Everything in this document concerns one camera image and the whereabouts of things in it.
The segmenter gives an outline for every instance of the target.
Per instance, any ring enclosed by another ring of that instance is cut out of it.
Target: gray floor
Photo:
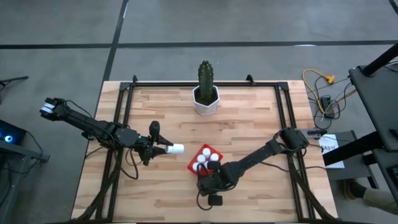
[[[121,3],[0,0],[0,45],[111,43]],[[120,42],[398,39],[398,17],[387,0],[131,0],[125,18]],[[369,63],[388,47],[119,49],[110,80],[130,80],[133,74],[140,80],[194,80],[204,59],[213,64],[217,80],[242,80],[249,73],[257,80],[299,80],[306,68],[340,80],[349,68]],[[0,50],[0,79],[30,76],[2,92],[0,118],[31,131],[51,155],[48,164],[36,167],[24,181],[12,223],[69,219],[87,142],[79,130],[41,118],[39,109],[46,97],[61,97],[94,113],[108,54],[109,49]],[[317,76],[307,77],[313,83]],[[347,83],[320,94],[336,96]],[[348,99],[330,131],[350,129],[359,137],[374,130],[357,95]],[[377,167],[373,169],[387,189]],[[340,218],[397,222],[396,216],[344,199],[336,182],[331,186]]]

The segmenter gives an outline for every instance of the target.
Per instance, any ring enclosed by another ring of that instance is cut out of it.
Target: white hexagonal pot
[[[193,90],[192,90],[192,96],[193,96],[193,103],[194,103],[194,107],[196,109],[196,111],[200,114],[200,115],[211,115],[213,113],[216,112],[217,109],[217,105],[218,102],[220,101],[220,94],[218,93],[218,88],[217,86],[213,85],[213,89],[217,94],[217,99],[216,101],[214,101],[212,104],[206,106],[203,105],[201,103],[198,103],[195,99],[195,93],[199,90],[199,86],[196,86]]]

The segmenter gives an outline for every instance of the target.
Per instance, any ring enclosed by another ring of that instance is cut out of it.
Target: shoe
[[[343,181],[344,196],[345,196],[347,199],[350,199],[350,200],[355,200],[355,199],[357,199],[357,198],[353,195],[353,193],[351,192],[351,189],[349,188],[349,186],[350,186],[352,183],[355,183],[355,182],[358,183],[358,181],[356,181],[355,179],[348,179],[348,180],[344,180],[344,181]]]

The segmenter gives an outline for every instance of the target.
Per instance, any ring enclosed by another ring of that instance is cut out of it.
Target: wooden tabletop
[[[313,128],[312,114],[302,81],[288,81],[298,128]],[[105,82],[96,119],[112,121],[120,82]],[[224,205],[202,211],[197,207],[197,177],[187,164],[204,144],[224,155],[222,162],[236,161],[255,151],[280,129],[275,90],[271,87],[219,87],[220,103],[211,116],[200,116],[193,107],[190,87],[134,88],[129,125],[148,135],[150,122],[160,122],[160,133],[169,141],[185,145],[182,155],[157,156],[139,168],[139,180],[121,173],[115,222],[289,222],[296,221],[288,173],[262,164],[249,169],[234,190],[222,193]],[[285,117],[288,118],[284,101]],[[91,142],[88,151],[96,149]],[[106,150],[88,157],[83,166],[72,217],[78,217],[98,193]],[[306,166],[324,166],[317,147],[308,147]],[[287,169],[285,155],[266,162]],[[123,161],[132,175],[134,168]],[[326,171],[308,169],[310,188],[320,203],[337,216]],[[307,210],[303,193],[300,198]],[[108,211],[106,199],[104,213]],[[200,199],[203,207],[205,198]]]

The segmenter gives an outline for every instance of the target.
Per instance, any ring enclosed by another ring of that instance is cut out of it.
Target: white paper
[[[319,139],[319,145],[323,149],[323,153],[328,153],[330,151],[333,151],[338,148],[338,143],[335,140],[336,135],[334,134],[324,134],[320,139]],[[330,164],[326,166],[327,169],[344,169],[344,162],[336,162],[334,164]]]

